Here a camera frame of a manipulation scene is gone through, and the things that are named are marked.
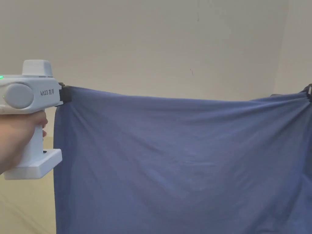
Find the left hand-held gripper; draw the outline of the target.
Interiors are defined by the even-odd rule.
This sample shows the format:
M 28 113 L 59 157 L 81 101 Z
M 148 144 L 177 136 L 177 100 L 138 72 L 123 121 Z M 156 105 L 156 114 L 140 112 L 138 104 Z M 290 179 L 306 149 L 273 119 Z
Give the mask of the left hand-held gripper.
M 0 76 L 0 114 L 31 114 L 71 101 L 68 86 L 58 82 L 49 61 L 26 60 L 21 75 Z M 5 180 L 40 179 L 62 161 L 60 149 L 44 149 L 42 127 L 36 126 L 21 162 L 4 172 Z

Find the person's left hand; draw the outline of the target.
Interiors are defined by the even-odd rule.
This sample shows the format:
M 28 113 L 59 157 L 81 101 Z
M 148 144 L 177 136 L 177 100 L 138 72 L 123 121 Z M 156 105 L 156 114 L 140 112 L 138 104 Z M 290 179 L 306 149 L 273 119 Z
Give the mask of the person's left hand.
M 45 111 L 26 115 L 0 116 L 0 173 L 16 167 L 30 142 L 36 126 L 48 123 Z

